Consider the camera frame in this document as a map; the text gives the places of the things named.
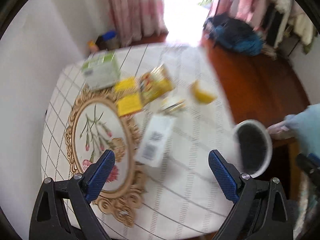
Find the yellow fruit peel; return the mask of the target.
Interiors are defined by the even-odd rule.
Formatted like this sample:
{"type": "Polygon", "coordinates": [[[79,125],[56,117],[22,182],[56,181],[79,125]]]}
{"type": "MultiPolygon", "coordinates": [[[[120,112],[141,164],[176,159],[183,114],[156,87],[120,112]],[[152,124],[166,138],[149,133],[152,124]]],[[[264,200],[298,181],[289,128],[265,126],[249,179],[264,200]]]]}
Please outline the yellow fruit peel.
{"type": "Polygon", "coordinates": [[[217,99],[217,97],[214,94],[209,93],[200,87],[199,80],[195,80],[192,83],[190,91],[195,100],[201,104],[208,105],[217,99]]]}

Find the yellow white wrapper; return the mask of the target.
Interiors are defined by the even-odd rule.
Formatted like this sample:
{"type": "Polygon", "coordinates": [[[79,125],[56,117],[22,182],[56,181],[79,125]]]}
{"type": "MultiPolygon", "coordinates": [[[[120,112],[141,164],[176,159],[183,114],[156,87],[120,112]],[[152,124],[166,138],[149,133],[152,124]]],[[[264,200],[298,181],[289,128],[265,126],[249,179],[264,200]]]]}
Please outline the yellow white wrapper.
{"type": "Polygon", "coordinates": [[[159,112],[166,115],[175,115],[184,111],[186,108],[185,100],[176,96],[168,96],[161,102],[159,112]]]}

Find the yellow box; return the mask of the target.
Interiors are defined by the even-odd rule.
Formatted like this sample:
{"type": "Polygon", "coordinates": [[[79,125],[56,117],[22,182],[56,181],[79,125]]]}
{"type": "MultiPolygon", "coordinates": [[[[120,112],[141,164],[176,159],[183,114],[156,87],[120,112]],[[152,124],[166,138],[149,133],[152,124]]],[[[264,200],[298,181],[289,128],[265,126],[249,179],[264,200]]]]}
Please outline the yellow box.
{"type": "Polygon", "coordinates": [[[140,92],[134,77],[120,80],[114,86],[116,107],[119,116],[132,115],[143,109],[140,92]]]}

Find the green white carton box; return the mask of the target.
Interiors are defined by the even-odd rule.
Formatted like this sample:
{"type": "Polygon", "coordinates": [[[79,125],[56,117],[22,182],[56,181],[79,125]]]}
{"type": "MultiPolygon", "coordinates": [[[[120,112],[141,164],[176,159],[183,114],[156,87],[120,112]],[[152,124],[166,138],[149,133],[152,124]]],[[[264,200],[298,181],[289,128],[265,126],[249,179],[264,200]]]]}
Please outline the green white carton box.
{"type": "Polygon", "coordinates": [[[91,90],[114,86],[120,80],[115,51],[102,51],[91,55],[82,65],[81,74],[91,90]]]}

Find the yellow snack bag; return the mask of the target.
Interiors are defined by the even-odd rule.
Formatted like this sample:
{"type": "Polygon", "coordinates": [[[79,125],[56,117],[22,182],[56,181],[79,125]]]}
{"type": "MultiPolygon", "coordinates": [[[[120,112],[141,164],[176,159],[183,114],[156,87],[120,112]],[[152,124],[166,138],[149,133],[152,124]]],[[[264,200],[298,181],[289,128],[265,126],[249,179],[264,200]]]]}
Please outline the yellow snack bag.
{"type": "Polygon", "coordinates": [[[165,64],[153,68],[139,78],[139,90],[142,102],[145,105],[172,91],[174,88],[174,83],[165,64]]]}

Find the white trash bin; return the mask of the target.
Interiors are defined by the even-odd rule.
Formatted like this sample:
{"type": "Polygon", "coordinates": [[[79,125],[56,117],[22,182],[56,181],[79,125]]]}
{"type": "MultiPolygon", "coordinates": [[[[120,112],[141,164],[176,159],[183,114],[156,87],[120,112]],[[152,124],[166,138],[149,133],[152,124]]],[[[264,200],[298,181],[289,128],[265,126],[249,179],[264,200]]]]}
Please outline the white trash bin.
{"type": "Polygon", "coordinates": [[[262,175],[272,158],[272,140],[267,128],[257,120],[248,119],[234,128],[238,141],[242,171],[252,178],[262,175]]]}

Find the light blue clothed person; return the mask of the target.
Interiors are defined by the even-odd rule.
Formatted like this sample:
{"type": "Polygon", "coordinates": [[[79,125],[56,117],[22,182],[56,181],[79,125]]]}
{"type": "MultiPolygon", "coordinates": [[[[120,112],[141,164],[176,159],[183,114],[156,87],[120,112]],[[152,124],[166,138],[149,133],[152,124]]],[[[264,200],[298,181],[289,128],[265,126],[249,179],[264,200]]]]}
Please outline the light blue clothed person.
{"type": "Polygon", "coordinates": [[[284,120],[267,128],[273,139],[295,137],[305,155],[314,154],[319,158],[319,103],[308,106],[298,114],[285,116],[284,120]]]}

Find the white patterned bed cover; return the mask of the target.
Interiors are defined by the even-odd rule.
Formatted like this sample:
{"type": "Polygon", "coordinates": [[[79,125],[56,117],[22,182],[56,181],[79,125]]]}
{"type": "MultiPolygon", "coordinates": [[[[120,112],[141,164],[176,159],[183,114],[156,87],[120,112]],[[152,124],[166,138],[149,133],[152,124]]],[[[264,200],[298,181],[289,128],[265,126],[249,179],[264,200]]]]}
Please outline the white patterned bed cover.
{"type": "Polygon", "coordinates": [[[201,47],[150,44],[115,52],[122,78],[139,78],[165,65],[174,89],[132,116],[117,116],[110,89],[90,91],[82,63],[61,73],[43,129],[43,177],[67,180],[84,172],[105,149],[116,155],[114,168],[92,208],[115,239],[186,239],[216,232],[232,204],[209,165],[219,150],[239,164],[234,126],[224,92],[201,47]],[[137,162],[157,158],[157,147],[143,145],[149,123],[165,102],[183,100],[169,123],[169,137],[157,167],[137,162]]]}

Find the orange cap bottle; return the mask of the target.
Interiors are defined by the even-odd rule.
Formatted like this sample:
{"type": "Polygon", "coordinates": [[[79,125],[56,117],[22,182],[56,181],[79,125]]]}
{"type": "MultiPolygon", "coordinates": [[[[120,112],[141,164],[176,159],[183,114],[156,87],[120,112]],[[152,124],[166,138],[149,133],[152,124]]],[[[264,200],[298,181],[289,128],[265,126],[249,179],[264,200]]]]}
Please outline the orange cap bottle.
{"type": "Polygon", "coordinates": [[[92,40],[88,41],[87,45],[88,45],[91,53],[96,53],[100,50],[99,47],[95,44],[95,42],[92,40]]]}

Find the blue black clothes pile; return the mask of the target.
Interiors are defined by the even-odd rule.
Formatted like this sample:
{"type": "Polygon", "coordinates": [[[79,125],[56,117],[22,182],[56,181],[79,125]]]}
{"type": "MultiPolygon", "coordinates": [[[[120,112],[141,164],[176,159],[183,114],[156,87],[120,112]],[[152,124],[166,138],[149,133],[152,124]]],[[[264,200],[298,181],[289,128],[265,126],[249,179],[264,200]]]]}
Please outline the blue black clothes pile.
{"type": "Polygon", "coordinates": [[[203,29],[216,43],[237,53],[256,56],[263,48],[263,39],[249,24],[230,17],[226,12],[207,18],[203,29]]]}

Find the blue lid plastic jar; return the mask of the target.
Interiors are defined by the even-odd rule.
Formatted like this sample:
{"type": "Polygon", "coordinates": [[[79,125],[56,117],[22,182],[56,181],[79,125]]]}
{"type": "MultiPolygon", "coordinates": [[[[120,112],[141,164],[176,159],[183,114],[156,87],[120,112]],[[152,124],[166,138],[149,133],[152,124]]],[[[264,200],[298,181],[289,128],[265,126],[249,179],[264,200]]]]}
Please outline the blue lid plastic jar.
{"type": "Polygon", "coordinates": [[[120,48],[120,40],[116,31],[108,31],[104,35],[102,35],[102,38],[108,50],[115,50],[120,48]]]}

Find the clothes rack with garments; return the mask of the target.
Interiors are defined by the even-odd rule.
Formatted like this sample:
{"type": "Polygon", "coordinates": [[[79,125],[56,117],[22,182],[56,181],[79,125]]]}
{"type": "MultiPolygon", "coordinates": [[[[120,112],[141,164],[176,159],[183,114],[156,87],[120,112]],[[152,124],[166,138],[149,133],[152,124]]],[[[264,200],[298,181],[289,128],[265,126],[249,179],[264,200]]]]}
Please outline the clothes rack with garments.
{"type": "Polygon", "coordinates": [[[246,22],[264,41],[264,50],[274,54],[285,38],[297,36],[303,53],[310,53],[317,30],[295,0],[224,0],[229,16],[246,22]]]}

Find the pink floral curtain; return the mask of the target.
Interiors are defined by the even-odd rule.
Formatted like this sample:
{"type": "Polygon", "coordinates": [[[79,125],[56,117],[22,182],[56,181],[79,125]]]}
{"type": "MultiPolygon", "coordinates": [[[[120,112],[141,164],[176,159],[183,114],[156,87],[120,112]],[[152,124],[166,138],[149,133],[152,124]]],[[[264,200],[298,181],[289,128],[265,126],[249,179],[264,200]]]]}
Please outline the pink floral curtain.
{"type": "Polygon", "coordinates": [[[164,0],[107,0],[107,8],[123,47],[144,37],[168,33],[164,0]]]}

